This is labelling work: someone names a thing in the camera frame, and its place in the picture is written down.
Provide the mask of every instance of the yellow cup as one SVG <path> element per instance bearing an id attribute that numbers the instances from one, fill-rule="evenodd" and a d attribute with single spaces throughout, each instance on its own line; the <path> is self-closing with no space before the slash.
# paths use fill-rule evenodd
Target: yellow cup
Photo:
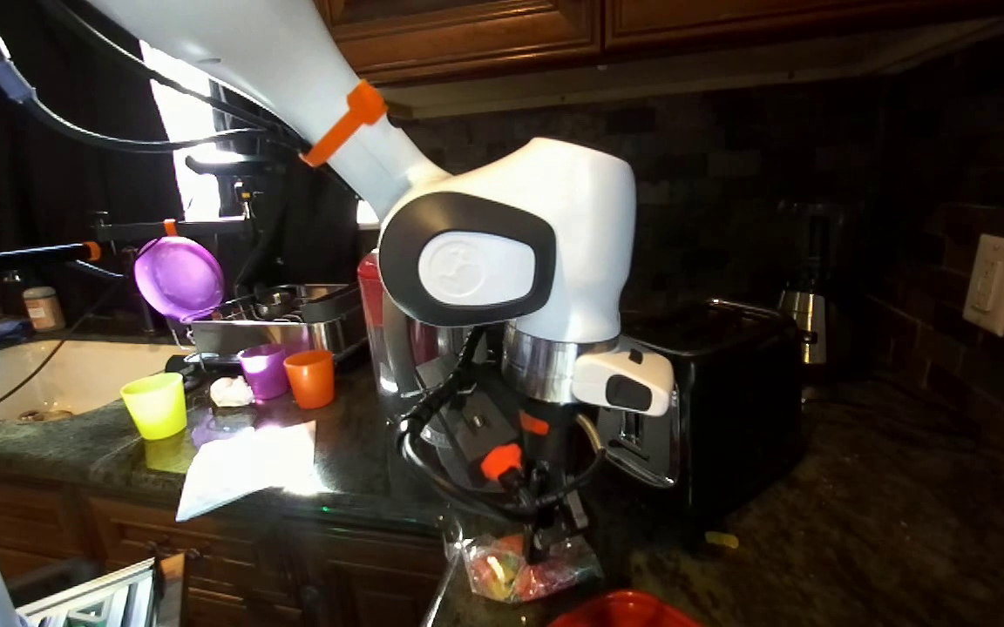
<path id="1" fill-rule="evenodd" d="M 188 424 L 185 384 L 176 372 L 127 378 L 117 395 L 141 437 L 168 437 Z"/>

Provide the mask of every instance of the kitchen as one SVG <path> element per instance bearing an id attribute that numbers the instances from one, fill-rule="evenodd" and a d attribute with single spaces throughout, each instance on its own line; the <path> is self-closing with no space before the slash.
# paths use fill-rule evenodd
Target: kitchen
<path id="1" fill-rule="evenodd" d="M 629 9 L 643 2 L 608 2 L 619 12 L 605 8 L 608 34 L 601 37 L 597 12 L 582 9 L 600 2 L 500 2 L 509 9 L 499 9 L 499 24 L 500 18 L 524 19 L 526 9 L 529 24 L 512 32 L 532 32 L 546 41 L 546 53 L 535 53 L 529 41 L 512 44 L 512 60 L 474 47 L 435 53 L 427 37 L 431 44 L 425 53 L 438 60 L 403 61 L 411 44 L 425 37 L 411 37 L 413 26 L 400 26 L 409 34 L 395 37 L 383 32 L 383 18 L 364 12 L 364 2 L 359 8 L 362 12 L 353 12 L 349 2 L 332 8 L 344 18 L 338 34 L 344 53 L 359 61 L 359 71 L 374 66 L 364 77 L 375 77 L 378 87 L 378 77 L 388 77 L 388 97 L 409 107 L 400 110 L 400 126 L 445 165 L 463 169 L 485 164 L 535 133 L 629 161 L 636 174 L 636 240 L 625 313 L 634 327 L 660 322 L 684 293 L 721 293 L 772 306 L 783 283 L 806 263 L 810 208 L 827 205 L 833 217 L 830 271 L 840 313 L 830 335 L 835 343 L 830 352 L 833 377 L 840 377 L 835 391 L 846 391 L 843 384 L 863 372 L 887 377 L 892 386 L 870 391 L 900 402 L 907 402 L 908 394 L 925 394 L 921 406 L 947 419 L 932 421 L 998 448 L 999 457 L 993 460 L 1004 467 L 1004 337 L 963 321 L 977 240 L 979 232 L 1004 232 L 1004 19 L 998 32 L 966 26 L 963 34 L 954 26 L 925 26 L 908 32 L 913 37 L 900 32 L 876 37 L 863 32 L 866 24 L 941 24 L 954 9 L 947 9 L 950 2 L 932 2 L 932 9 L 921 12 L 895 12 L 887 2 L 886 12 L 870 8 L 870 12 L 863 12 L 846 2 L 779 2 L 771 18 L 751 19 L 751 2 L 747 2 L 747 19 L 718 19 L 732 32 L 721 32 L 714 18 L 714 26 L 675 32 L 668 26 L 668 12 L 661 19 L 628 19 Z M 482 19 L 470 19 L 466 9 L 470 8 L 463 8 L 460 19 L 460 9 L 435 2 L 431 18 L 438 12 L 445 18 L 435 18 L 438 24 L 460 32 Z M 505 44 L 499 32 L 491 32 L 491 19 L 482 19 L 476 37 L 466 41 L 453 34 L 442 41 Z M 846 37 L 815 47 L 815 34 L 827 32 L 846 32 Z M 613 55 L 619 55 L 619 61 L 636 61 L 628 66 L 629 77 L 618 77 L 618 61 L 605 61 L 608 53 L 600 53 L 618 44 L 619 53 Z M 655 53 L 684 55 L 684 68 L 661 60 L 661 66 L 643 77 L 648 55 Z M 496 81 L 505 61 L 516 61 L 524 71 Z M 438 77 L 474 81 L 474 89 L 438 82 Z M 116 217 L 158 220 L 163 190 L 149 179 L 168 174 L 153 169 L 153 164 L 123 164 L 131 169 L 127 177 L 87 177 L 87 183 L 81 183 L 87 189 L 87 193 L 81 190 L 84 199 L 58 199 L 74 190 L 67 190 L 70 183 L 61 183 L 61 165 L 53 153 L 57 148 L 41 148 L 41 165 L 50 169 L 32 174 L 29 193 L 10 199 L 25 199 L 25 208 L 0 208 L 0 247 L 89 237 L 93 205 L 112 205 Z M 712 611 L 714 623 L 761 623 L 761 611 L 749 609 L 739 618 L 739 611 L 698 607 L 700 600 L 681 603 L 700 615 Z M 941 623 L 936 611 L 886 609 L 886 615 Z"/>

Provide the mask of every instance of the window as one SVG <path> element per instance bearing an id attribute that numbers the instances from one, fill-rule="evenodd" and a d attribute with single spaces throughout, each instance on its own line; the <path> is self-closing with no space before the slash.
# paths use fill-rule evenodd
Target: window
<path id="1" fill-rule="evenodd" d="M 173 55 L 163 55 L 160 47 L 149 47 L 145 41 L 141 41 L 141 61 L 153 66 L 158 71 L 185 82 L 194 94 L 212 94 L 212 81 L 201 68 L 194 68 L 194 66 L 188 66 L 188 61 L 181 61 Z M 215 135 L 220 133 L 215 127 L 215 110 L 206 100 L 176 94 L 176 89 L 170 89 L 163 82 L 153 82 L 153 100 L 158 100 L 158 110 L 160 110 L 160 126 L 163 126 L 163 133 L 170 138 L 194 138 L 194 135 Z M 194 174 L 185 164 L 188 153 L 212 153 L 212 148 L 220 148 L 220 147 L 215 143 L 201 143 L 201 147 L 173 153 L 173 177 L 176 177 L 181 208 L 185 208 L 181 217 L 188 221 L 215 220 L 220 208 L 222 208 L 220 179 L 212 174 Z"/>

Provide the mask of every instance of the kitchen counter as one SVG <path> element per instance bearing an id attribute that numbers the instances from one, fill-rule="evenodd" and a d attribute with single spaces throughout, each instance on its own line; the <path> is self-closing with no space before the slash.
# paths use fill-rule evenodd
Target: kitchen counter
<path id="1" fill-rule="evenodd" d="M 316 424 L 328 493 L 288 499 L 312 523 L 438 529 L 449 515 L 389 453 L 364 364 L 338 377 L 328 410 L 254 414 L 275 419 Z M 728 515 L 721 532 L 739 547 L 694 543 L 664 493 L 605 467 L 586 488 L 601 580 L 542 607 L 499 607 L 474 600 L 457 571 L 435 623 L 546 623 L 619 586 L 706 623 L 1004 623 L 1004 453 L 877 377 L 810 395 L 806 421 L 810 457 Z M 0 478 L 173 505 L 188 460 L 188 437 L 141 445 L 116 402 L 67 421 L 0 419 Z"/>

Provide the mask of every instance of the red cup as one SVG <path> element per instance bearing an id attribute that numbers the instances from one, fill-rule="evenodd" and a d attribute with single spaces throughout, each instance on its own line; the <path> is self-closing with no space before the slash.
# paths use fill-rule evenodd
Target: red cup
<path id="1" fill-rule="evenodd" d="M 284 355 L 284 378 L 295 406 L 328 406 L 333 400 L 333 357 L 328 349 Z"/>

